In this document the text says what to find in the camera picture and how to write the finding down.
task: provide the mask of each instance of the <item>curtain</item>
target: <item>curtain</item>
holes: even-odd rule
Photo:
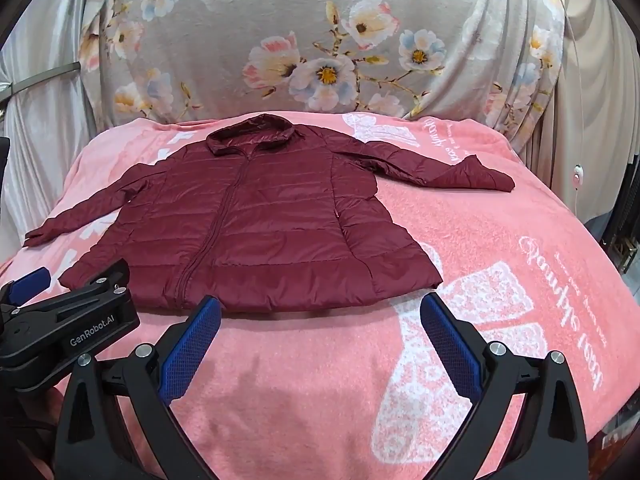
[[[558,83],[519,154],[585,223],[613,209],[639,151],[640,56],[612,0],[566,0],[566,12]],[[576,164],[584,170],[577,195]]]
[[[32,0],[0,52],[0,89],[78,60],[84,0]],[[62,195],[66,174],[95,134],[79,72],[14,95],[1,135],[11,139],[2,190],[0,262]]]

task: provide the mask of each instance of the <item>pink blanket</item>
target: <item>pink blanket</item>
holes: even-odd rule
[[[503,136],[472,121],[278,114],[446,162],[476,153],[484,165],[511,175],[511,194],[417,189],[381,178],[378,197],[440,269],[444,283],[438,291],[456,316],[516,353],[564,352],[589,437],[638,387],[640,308],[597,243]],[[132,164],[153,164],[244,118],[171,125],[137,119],[101,134],[71,169],[52,216]],[[46,266],[54,281],[37,299],[61,293],[57,277],[116,215],[48,246],[21,250],[1,282]],[[424,335],[418,313],[423,295],[320,316],[224,319],[189,391],[172,409],[223,480],[422,478],[470,407],[456,395]],[[183,318],[141,319],[103,357],[155,342]],[[518,407],[514,402],[483,474],[497,466]],[[145,463],[157,471],[130,406],[124,409]]]

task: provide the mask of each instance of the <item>maroon puffer jacket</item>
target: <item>maroon puffer jacket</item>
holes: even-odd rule
[[[428,256],[376,198],[374,173],[423,187],[514,187],[475,155],[449,166],[263,114],[133,166],[27,233],[24,245],[122,207],[60,283],[78,288],[124,258],[134,302],[145,308],[191,309],[210,294],[230,312],[316,310],[436,287]]]

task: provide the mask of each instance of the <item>bed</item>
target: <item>bed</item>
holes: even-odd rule
[[[448,163],[476,154],[510,175],[516,183],[510,194],[417,189],[379,178],[377,196],[440,270],[438,292],[457,317],[520,354],[564,352],[589,438],[638,387],[638,306],[593,237],[503,135],[470,120],[275,113]],[[51,215],[114,182],[132,164],[154,164],[244,118],[182,124],[139,118],[115,127],[82,150]],[[57,277],[116,215],[20,250],[0,281],[46,266],[52,285],[34,300],[61,293]],[[276,479],[292,472],[305,479],[421,478],[470,407],[424,336],[418,314],[423,294],[321,314],[227,317],[187,395],[172,409],[220,478]],[[140,316],[141,326],[104,357],[155,342],[183,319]],[[511,406],[483,472],[497,466],[518,407]],[[145,465],[155,470],[130,406],[124,410]]]
[[[478,153],[485,164],[512,174],[512,202],[490,209],[496,198],[473,195],[463,203],[455,193],[439,193],[437,208],[424,205],[430,214],[439,211],[433,222],[409,213],[420,202],[414,189],[380,180],[379,197],[440,262],[441,290],[458,314],[468,311],[483,333],[500,335],[517,351],[539,354],[555,346],[580,363],[578,392],[589,436],[601,435],[638,387],[632,359],[638,309],[580,225],[612,209],[627,163],[638,153],[640,20],[633,2],[563,0],[559,16],[553,0],[462,0],[455,19],[430,12],[435,17],[427,23],[421,22],[424,8],[441,10],[456,0],[254,0],[250,7],[252,0],[160,0],[164,7],[156,0],[28,1],[13,0],[0,12],[5,24],[7,10],[20,9],[0,36],[8,37],[0,56],[0,135],[12,140],[0,195],[0,262],[6,261],[0,283],[44,264],[54,275],[46,294],[59,294],[56,278],[114,215],[37,251],[19,250],[25,232],[131,164],[153,163],[249,111],[281,109],[293,122],[327,121],[362,140],[382,138],[447,162]],[[229,5],[224,12],[221,2]],[[366,43],[351,18],[371,7],[387,37]],[[123,9],[131,20],[122,19]],[[512,16],[501,29],[491,16],[495,9]],[[224,31],[215,41],[207,39],[211,23]],[[536,28],[549,32],[538,48],[532,44],[541,39]],[[400,52],[401,36],[411,36],[407,31],[414,43],[431,41],[425,46],[431,59],[439,59],[441,40],[449,72],[433,66],[403,75],[401,59],[410,68],[415,61]],[[348,96],[342,95],[333,107],[332,101],[310,102],[309,85],[298,88],[299,82],[291,92],[289,80],[263,77],[270,48],[283,56],[297,51],[296,61],[305,64],[329,56],[322,49],[333,50],[338,40],[340,52],[368,58],[356,64],[375,79],[356,78],[362,84],[352,102],[343,103]],[[233,48],[221,47],[229,41]],[[538,62],[538,72],[520,72]],[[212,72],[208,64],[222,68]],[[312,106],[325,114],[300,111]],[[453,121],[464,118],[477,123]],[[175,125],[181,121],[192,122]],[[577,163],[586,177],[576,194]],[[469,204],[476,209],[470,212]],[[504,308],[497,314],[488,303]],[[175,411],[222,478],[247,478],[259,468],[282,476],[298,463],[309,464],[300,468],[305,478],[400,478],[404,471],[419,477],[468,406],[442,382],[428,340],[412,338],[414,314],[412,296],[314,319],[225,319],[190,396]],[[143,327],[110,355],[155,340],[176,319],[142,317]],[[582,332],[576,338],[577,324],[589,327],[584,338]],[[313,358],[317,334],[325,336],[322,362]],[[264,348],[270,348],[268,359]],[[359,358],[351,359],[345,348],[359,350]],[[423,369],[436,379],[429,383],[418,373]],[[226,413],[212,410],[209,397]],[[254,433],[274,420],[283,425],[271,435],[271,446]],[[503,428],[485,470],[497,463],[509,429]],[[332,444],[341,443],[339,456],[330,453],[328,434],[336,436]],[[139,432],[136,440],[145,449]]]

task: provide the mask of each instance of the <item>floral backdrop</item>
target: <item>floral backdrop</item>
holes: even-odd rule
[[[563,0],[88,0],[98,127],[258,110],[472,118],[522,147],[559,73]]]

